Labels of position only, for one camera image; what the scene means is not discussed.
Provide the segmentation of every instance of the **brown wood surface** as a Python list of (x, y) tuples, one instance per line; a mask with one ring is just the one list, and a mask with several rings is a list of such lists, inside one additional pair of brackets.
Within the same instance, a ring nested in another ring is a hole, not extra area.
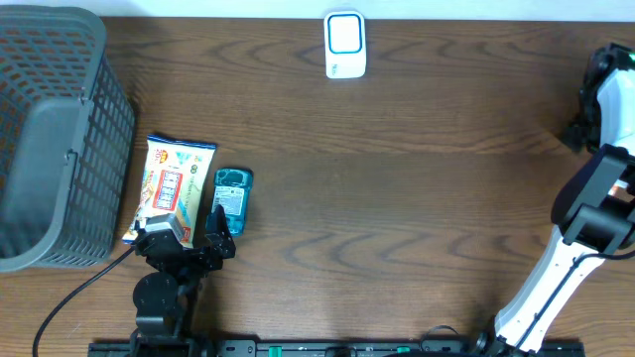
[[(550, 210), (586, 160), (556, 138), (588, 55), (632, 24), (368, 21), (368, 66), (329, 80), (321, 21), (105, 19), (108, 56), (141, 106), (118, 235), (146, 135), (215, 142), (211, 170), (255, 183), (237, 257), (211, 275), (199, 329), (281, 338), (418, 338), (480, 328), (545, 249)], [(211, 182), (203, 207), (209, 207)], [(113, 257), (124, 251), (117, 244)], [(0, 355), (28, 355), (51, 309), (102, 267), (0, 277)], [(635, 349), (632, 262), (606, 263), (549, 335), (588, 356)], [(41, 356), (127, 338), (130, 257), (53, 320)]]

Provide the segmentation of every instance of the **white rectangular object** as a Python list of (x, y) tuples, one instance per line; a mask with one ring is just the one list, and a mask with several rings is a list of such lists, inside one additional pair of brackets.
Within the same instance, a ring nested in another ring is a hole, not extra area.
[(364, 17), (356, 11), (332, 12), (324, 18), (326, 76), (356, 78), (366, 71)]

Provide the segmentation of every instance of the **snack package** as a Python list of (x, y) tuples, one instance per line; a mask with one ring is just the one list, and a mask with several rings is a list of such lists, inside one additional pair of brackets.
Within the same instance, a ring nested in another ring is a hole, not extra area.
[(137, 238), (135, 222), (139, 221), (143, 226), (150, 217), (174, 213), (186, 230), (181, 244), (191, 248), (202, 189), (215, 151), (214, 144), (148, 135), (141, 201), (123, 241), (132, 243)]

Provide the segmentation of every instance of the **white label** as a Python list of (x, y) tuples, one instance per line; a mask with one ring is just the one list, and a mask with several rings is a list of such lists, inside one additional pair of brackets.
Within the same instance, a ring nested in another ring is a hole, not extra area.
[(225, 214), (240, 215), (242, 211), (242, 198), (245, 196), (244, 188), (219, 186), (214, 193), (213, 212), (220, 204), (225, 209)]

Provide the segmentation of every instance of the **wood grain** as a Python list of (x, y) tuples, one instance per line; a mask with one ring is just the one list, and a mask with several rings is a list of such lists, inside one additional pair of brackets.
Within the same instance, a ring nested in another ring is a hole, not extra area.
[[(248, 167), (255, 183), (238, 255), (205, 282), (195, 326), (263, 339), (479, 329), (544, 251), (553, 200), (587, 158), (556, 138), (586, 58), (635, 45), (629, 24), (368, 21), (366, 74), (337, 81), (324, 75), (320, 21), (104, 22), (109, 60), (142, 110), (118, 235), (146, 135), (217, 143), (211, 169)], [(628, 355), (633, 267), (594, 273), (550, 336), (581, 339), (588, 356)], [(28, 355), (50, 310), (99, 269), (3, 275), (0, 355)], [(41, 355), (127, 338), (132, 290), (151, 271), (128, 258), (77, 296)]]

